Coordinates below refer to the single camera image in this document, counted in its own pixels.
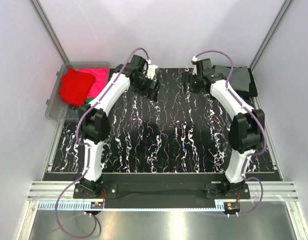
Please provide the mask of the red t shirt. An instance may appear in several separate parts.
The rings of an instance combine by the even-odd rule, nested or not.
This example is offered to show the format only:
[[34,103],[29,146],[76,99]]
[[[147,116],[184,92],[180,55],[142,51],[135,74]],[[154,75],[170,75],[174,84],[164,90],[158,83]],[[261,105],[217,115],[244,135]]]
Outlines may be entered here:
[[79,72],[69,68],[61,77],[59,95],[68,105],[79,107],[86,101],[95,77],[89,73]]

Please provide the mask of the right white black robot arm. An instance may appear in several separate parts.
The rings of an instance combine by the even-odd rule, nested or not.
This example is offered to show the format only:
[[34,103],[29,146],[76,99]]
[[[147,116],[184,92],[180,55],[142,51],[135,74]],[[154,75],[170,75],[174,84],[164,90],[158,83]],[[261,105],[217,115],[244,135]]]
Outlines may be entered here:
[[248,192],[246,171],[248,161],[260,145],[265,145],[265,113],[247,104],[231,87],[227,77],[216,72],[209,58],[191,60],[194,68],[182,75],[182,86],[196,94],[209,93],[226,110],[231,125],[228,142],[231,147],[229,165],[222,181],[206,190],[208,197],[239,198]]

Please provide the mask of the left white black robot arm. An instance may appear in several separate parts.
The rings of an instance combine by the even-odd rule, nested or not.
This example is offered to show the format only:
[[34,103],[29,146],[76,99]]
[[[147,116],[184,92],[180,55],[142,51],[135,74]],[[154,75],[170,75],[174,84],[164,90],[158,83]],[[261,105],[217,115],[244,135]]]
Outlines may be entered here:
[[154,78],[158,71],[159,67],[150,60],[133,55],[129,62],[114,69],[111,79],[94,100],[79,107],[76,142],[84,146],[84,167],[82,175],[74,182],[76,195],[97,198],[104,194],[101,157],[104,142],[111,131],[110,110],[128,89],[151,101],[157,101],[160,83]]

